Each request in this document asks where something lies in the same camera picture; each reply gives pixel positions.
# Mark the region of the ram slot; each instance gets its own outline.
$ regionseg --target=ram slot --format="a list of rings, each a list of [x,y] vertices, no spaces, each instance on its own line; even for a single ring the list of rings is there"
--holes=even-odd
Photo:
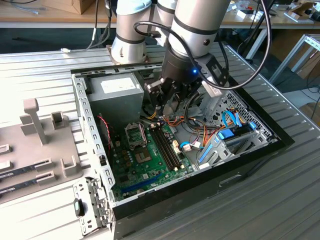
[[[160,128],[152,129],[150,134],[155,141],[160,153],[165,161],[167,168],[172,171],[174,168],[180,167],[179,160],[175,155],[174,151],[168,144],[166,138],[164,137],[164,133]]]

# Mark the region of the screw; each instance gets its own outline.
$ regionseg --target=screw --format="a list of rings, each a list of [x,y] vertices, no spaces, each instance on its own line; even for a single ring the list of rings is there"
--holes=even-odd
[[[204,40],[203,45],[208,46],[209,44],[210,44],[210,40],[209,39]]]

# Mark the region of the aluminum workbench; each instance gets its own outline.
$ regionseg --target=aluminum workbench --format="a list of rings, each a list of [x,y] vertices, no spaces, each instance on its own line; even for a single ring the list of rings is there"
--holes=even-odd
[[[231,76],[241,83],[253,69],[226,47]],[[164,49],[147,48],[151,61]],[[211,50],[223,64],[218,44]],[[84,175],[93,169],[76,112],[70,69],[111,65],[105,49],[80,53],[37,52],[0,55],[0,127],[16,124],[21,100],[37,98],[38,115],[63,111],[70,120]],[[127,239],[319,239],[320,130],[261,75],[246,91],[294,139],[255,175]],[[73,206],[73,180],[0,205],[1,239],[81,239]],[[101,230],[88,236],[108,240]]]

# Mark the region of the green circuit board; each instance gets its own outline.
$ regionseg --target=green circuit board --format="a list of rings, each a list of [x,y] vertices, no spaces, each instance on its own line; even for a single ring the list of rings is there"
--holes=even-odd
[[[167,125],[162,126],[161,130],[172,141],[175,140]],[[117,136],[120,146],[114,147],[111,156],[112,172],[115,177],[115,185],[112,190],[116,201],[121,201],[194,171],[183,153],[177,155],[181,167],[170,171],[149,128],[144,128],[144,133],[147,139],[146,146],[137,146],[134,150],[130,150],[124,131]]]

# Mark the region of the motherboard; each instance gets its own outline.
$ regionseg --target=motherboard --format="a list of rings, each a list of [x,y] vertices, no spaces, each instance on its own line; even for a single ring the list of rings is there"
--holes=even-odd
[[[168,125],[139,126],[114,136],[115,146],[110,158],[116,178],[112,188],[116,201],[194,171],[187,157],[179,151],[177,140]],[[132,148],[132,142],[140,142],[141,145]]]

